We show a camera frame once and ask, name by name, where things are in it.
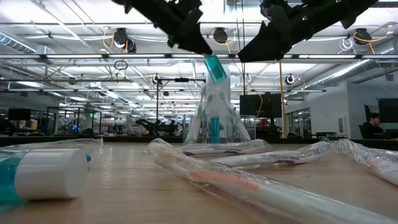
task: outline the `wooden table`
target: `wooden table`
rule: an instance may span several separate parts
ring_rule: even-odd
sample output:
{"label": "wooden table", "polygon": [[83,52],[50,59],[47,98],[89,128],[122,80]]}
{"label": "wooden table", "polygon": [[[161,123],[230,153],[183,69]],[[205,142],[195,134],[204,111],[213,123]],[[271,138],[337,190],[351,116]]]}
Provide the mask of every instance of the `wooden table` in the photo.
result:
{"label": "wooden table", "polygon": [[[31,202],[0,215],[0,223],[259,223],[142,157],[146,146],[105,144],[100,161],[90,168],[85,193],[79,199]],[[275,147],[294,150],[301,146]],[[398,218],[398,187],[343,155],[254,172]]]}

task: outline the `ceiling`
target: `ceiling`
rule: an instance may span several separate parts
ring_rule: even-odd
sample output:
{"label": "ceiling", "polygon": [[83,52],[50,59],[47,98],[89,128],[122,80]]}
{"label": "ceiling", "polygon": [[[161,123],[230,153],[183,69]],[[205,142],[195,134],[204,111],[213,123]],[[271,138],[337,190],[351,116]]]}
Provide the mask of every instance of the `ceiling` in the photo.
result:
{"label": "ceiling", "polygon": [[[112,33],[117,27],[127,28],[127,33],[130,38],[134,40],[137,45],[138,54],[187,54],[183,50],[177,48],[169,48],[167,46],[167,37],[160,29],[155,29],[153,25],[144,16],[134,9],[127,15],[124,14],[124,9],[113,3],[110,0],[45,0],[42,1],[46,10],[54,15],[62,23],[66,24],[70,31],[60,26],[58,21],[36,6],[30,0],[1,0],[0,1],[0,28],[6,30],[8,33],[15,35],[19,40],[29,46],[44,45],[52,49],[56,54],[123,54],[121,49],[114,45],[108,49],[104,46],[111,45]],[[243,19],[245,22],[244,33],[245,43],[248,43],[259,31],[261,21],[265,18],[259,13],[256,8],[244,9],[243,13],[224,11],[224,1],[221,0],[202,0],[202,7],[200,8],[204,14],[201,18],[201,33],[206,37],[209,46],[216,54],[238,53],[239,45],[243,48]],[[362,15],[360,15],[353,26],[348,30],[344,30],[340,23],[337,23],[313,36],[308,41],[303,41],[295,45],[290,54],[347,54],[352,53],[350,50],[342,50],[341,42],[347,36],[347,33],[353,34],[354,30],[359,27],[367,28],[374,39],[379,39],[389,32],[389,35],[374,43],[374,47],[384,44],[395,37],[398,32],[398,26],[387,27],[386,24],[398,20],[397,8],[370,8]],[[217,44],[211,37],[215,27],[224,27],[229,35],[231,42],[227,48],[226,45]],[[86,42],[83,44],[72,34],[74,33],[78,38]],[[368,53],[370,51],[369,45],[353,45],[355,51],[359,54]],[[19,54],[15,50],[0,45],[1,54]],[[54,64],[46,65],[37,63],[33,60],[21,61],[10,60],[17,66],[22,66],[31,71],[33,75],[23,76],[24,78],[38,78],[37,75],[43,76],[47,67],[47,74],[52,74],[53,79],[68,79],[76,77],[77,79],[98,79],[98,83],[104,79],[122,79],[124,76],[130,79],[133,83],[121,82],[104,82],[101,88],[104,89],[132,89],[140,90],[143,88],[153,88],[152,77],[159,74],[161,78],[205,78],[207,69],[200,60],[186,60],[176,62],[169,59],[150,59],[150,60],[128,60],[130,67],[124,71],[120,71],[118,76],[115,71],[112,75],[109,72],[114,70],[114,60],[105,62],[104,60],[54,60]],[[231,72],[231,75],[239,77],[240,84],[235,89],[243,88],[243,78],[241,75],[241,64],[238,61],[223,62],[226,64]],[[322,75],[326,71],[338,66],[341,63],[316,61],[301,61],[298,63],[287,62],[282,63],[282,75],[294,75],[297,82],[304,83]],[[250,84],[255,89],[261,90],[278,90],[279,85],[279,64],[278,63],[247,63],[246,73],[250,76]],[[6,78],[17,78],[19,74],[11,74]],[[12,84],[14,88],[31,88],[31,86],[21,85],[18,83]],[[90,83],[77,83],[70,85],[68,83],[46,83],[46,87],[54,88],[89,88]],[[198,98],[200,87],[197,83],[175,83],[170,82],[167,88],[185,89],[184,92],[170,92],[170,96],[162,96],[163,98],[181,99],[181,98]],[[110,103],[121,103],[120,99],[108,99],[108,96],[98,96],[98,93],[85,93],[77,95],[76,93],[61,93],[63,96],[79,96],[89,97],[92,102],[107,101]],[[155,95],[154,92],[139,93],[139,92],[117,92],[118,96],[135,103],[153,104],[155,103],[151,97]],[[232,92],[232,99],[239,99],[241,93],[238,91]]]}

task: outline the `black monitor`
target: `black monitor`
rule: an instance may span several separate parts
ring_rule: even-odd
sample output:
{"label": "black monitor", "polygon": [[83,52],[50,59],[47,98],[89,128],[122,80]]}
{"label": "black monitor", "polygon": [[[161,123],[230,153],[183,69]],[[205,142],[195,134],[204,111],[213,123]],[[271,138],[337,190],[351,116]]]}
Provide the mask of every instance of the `black monitor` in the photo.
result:
{"label": "black monitor", "polygon": [[9,121],[30,121],[30,109],[8,109]]}
{"label": "black monitor", "polygon": [[379,114],[382,123],[398,123],[398,99],[379,100]]}
{"label": "black monitor", "polygon": [[243,95],[240,97],[240,115],[252,115],[259,118],[281,118],[282,117],[282,103],[280,94],[265,94],[261,95]]}

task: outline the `orange cable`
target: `orange cable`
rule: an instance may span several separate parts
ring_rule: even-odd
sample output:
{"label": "orange cable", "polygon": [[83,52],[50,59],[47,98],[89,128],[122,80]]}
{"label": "orange cable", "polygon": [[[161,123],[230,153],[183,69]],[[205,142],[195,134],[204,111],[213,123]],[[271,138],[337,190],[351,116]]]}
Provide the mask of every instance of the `orange cable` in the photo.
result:
{"label": "orange cable", "polygon": [[381,37],[380,39],[377,39],[377,40],[363,40],[363,39],[360,39],[360,38],[356,37],[356,34],[357,34],[357,32],[354,33],[354,38],[355,39],[363,41],[363,42],[367,42],[367,43],[373,43],[373,42],[380,41],[382,39],[385,39],[389,35],[389,33],[387,33],[384,37]]}

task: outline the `white plastic cap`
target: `white plastic cap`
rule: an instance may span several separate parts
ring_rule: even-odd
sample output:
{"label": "white plastic cap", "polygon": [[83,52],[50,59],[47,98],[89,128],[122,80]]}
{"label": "white plastic cap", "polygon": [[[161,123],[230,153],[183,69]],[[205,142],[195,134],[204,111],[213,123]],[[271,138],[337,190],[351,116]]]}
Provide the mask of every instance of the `white plastic cap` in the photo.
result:
{"label": "white plastic cap", "polygon": [[80,149],[35,149],[18,165],[15,188],[21,199],[74,198],[85,186],[87,160]]}

